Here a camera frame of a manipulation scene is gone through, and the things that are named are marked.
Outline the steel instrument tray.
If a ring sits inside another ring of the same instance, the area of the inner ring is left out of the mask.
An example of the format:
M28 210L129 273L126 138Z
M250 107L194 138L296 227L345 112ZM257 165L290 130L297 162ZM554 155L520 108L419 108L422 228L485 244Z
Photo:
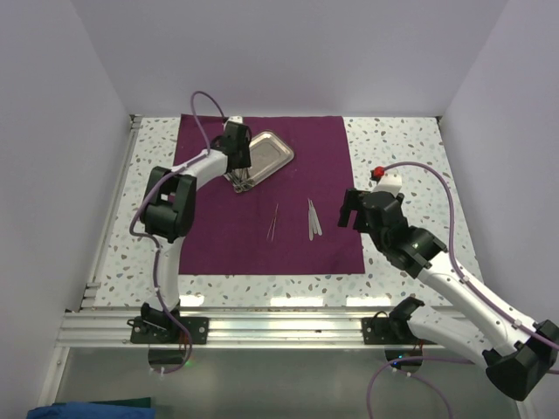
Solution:
M254 182L253 188L284 168L294 158L294 151L272 131L257 134L251 141L250 152L252 165L248 170ZM231 184L230 174L224 177Z

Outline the thin pointed steel tweezers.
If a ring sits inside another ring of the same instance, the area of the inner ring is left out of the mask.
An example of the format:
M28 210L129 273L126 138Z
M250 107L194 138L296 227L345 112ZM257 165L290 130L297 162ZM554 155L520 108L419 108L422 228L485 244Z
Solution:
M274 239L275 228L276 228L276 223L277 223L277 219L278 219L278 213L279 213L279 205L276 204L274 212L273 212L272 221L270 222L270 225L269 225L267 233L266 233L266 240L268 242L272 242L273 239Z

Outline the purple surgical cloth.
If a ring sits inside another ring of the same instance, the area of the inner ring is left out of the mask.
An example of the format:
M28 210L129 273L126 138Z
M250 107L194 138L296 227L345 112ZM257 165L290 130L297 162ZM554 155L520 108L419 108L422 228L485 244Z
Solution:
M219 177L197 191L193 226L181 250L181 274L318 275L364 271L358 232L338 224L353 187L342 117L245 117L253 134L272 131L293 151L284 168L254 189L236 193ZM323 235L308 237L308 202ZM266 233L279 205L272 242Z

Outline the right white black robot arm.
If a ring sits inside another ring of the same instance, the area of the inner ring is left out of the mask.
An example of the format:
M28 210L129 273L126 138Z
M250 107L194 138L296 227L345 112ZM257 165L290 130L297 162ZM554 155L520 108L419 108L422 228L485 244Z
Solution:
M387 316L362 320L364 342L438 344L484 369L504 395L525 400L556 363L557 325L519 312L465 268L453 266L440 239L408 223L403 199L387 191L347 189L338 224L368 234L392 266L436 291L467 321L460 323L409 296Z

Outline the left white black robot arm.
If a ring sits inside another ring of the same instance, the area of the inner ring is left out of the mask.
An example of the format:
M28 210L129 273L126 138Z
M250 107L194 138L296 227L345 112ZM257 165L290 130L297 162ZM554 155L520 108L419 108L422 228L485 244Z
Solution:
M135 219L140 235L155 244L154 297L141 307L141 321L161 342L169 343L188 334L177 307L178 268L183 240L194 223L197 191L208 182L235 169L251 166L252 131L228 119L224 131L207 148L172 168L154 168Z

